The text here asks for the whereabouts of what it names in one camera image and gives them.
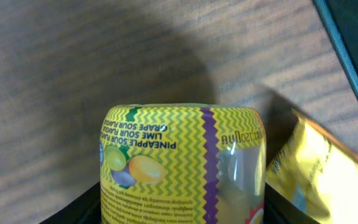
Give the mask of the yellow sour candy canister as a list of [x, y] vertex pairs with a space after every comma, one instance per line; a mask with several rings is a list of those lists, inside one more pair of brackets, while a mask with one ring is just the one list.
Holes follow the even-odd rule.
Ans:
[[266, 137], [252, 108], [120, 105], [99, 140], [102, 223], [262, 223]]

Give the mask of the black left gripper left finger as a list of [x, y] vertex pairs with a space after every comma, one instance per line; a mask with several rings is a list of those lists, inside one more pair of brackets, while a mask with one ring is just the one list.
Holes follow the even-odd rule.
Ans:
[[100, 183], [40, 224], [101, 224]]

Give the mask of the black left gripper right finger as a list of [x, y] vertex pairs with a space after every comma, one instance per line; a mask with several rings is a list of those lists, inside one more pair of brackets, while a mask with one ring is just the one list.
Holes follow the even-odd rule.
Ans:
[[264, 224], [318, 224], [268, 184], [265, 186]]

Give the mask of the small yellow snack packet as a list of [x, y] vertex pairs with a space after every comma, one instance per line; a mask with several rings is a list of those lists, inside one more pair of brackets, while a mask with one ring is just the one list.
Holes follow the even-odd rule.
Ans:
[[358, 154], [300, 112], [266, 183], [318, 223], [358, 223]]

